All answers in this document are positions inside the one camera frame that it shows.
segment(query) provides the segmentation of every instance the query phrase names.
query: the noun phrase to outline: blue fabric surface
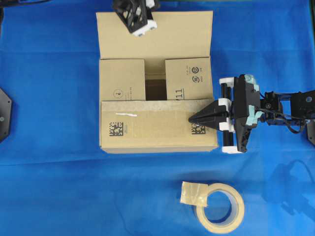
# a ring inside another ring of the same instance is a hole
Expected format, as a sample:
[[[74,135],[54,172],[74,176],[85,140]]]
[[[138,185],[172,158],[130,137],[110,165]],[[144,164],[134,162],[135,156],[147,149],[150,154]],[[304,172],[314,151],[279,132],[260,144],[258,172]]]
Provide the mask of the blue fabric surface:
[[[214,11],[216,98],[220,77],[243,73],[262,92],[315,89],[307,0],[162,2],[160,10]],[[99,149],[98,11],[111,11],[111,1],[5,10],[0,88],[14,105],[0,144],[0,235],[210,235],[179,203],[183,180],[241,193],[244,221],[230,235],[315,235],[315,149],[305,133],[259,124],[244,155]]]

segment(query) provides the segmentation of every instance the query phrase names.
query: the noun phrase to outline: masking tape roll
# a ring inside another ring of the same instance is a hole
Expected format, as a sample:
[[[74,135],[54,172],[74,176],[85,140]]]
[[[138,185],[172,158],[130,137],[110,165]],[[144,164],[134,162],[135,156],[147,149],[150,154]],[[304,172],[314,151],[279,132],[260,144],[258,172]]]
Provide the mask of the masking tape roll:
[[[205,215],[203,206],[195,206],[196,214],[200,223],[210,232],[216,234],[227,234],[235,230],[243,221],[245,206],[242,196],[231,186],[221,183],[211,184],[207,188],[207,196],[214,192],[224,193],[231,202],[231,213],[229,217],[220,223],[212,223]]]

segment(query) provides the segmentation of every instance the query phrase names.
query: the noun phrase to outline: cardboard flap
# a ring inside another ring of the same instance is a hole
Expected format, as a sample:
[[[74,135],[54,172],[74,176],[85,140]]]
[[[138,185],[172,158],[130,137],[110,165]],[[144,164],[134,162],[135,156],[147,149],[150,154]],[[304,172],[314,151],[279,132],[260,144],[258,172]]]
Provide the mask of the cardboard flap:
[[[210,102],[208,99],[103,101],[101,146],[104,149],[150,147],[204,149],[206,146],[208,149],[215,148],[216,130],[188,122],[189,117]]]
[[[101,59],[145,59],[146,74],[165,73],[165,59],[210,55],[212,11],[153,12],[157,29],[130,34],[114,12],[98,12]]]
[[[102,112],[153,112],[184,111],[196,113],[208,106],[212,100],[168,100],[168,101],[102,101]]]

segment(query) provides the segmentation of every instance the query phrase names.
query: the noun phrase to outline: screw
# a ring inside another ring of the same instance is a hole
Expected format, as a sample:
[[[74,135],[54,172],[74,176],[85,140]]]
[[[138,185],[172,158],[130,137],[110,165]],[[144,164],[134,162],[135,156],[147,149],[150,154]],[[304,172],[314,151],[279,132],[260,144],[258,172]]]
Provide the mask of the screw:
[[[312,97],[307,97],[306,98],[306,102],[311,102],[312,101]]]

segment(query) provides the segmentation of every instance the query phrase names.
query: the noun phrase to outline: white mark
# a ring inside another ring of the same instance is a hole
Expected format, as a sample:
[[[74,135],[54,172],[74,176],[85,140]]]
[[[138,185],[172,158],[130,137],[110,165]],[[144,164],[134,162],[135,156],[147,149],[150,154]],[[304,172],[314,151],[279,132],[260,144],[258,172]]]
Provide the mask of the white mark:
[[[136,114],[131,114],[131,113],[116,113],[119,116],[129,116],[129,117],[137,117],[138,115]]]

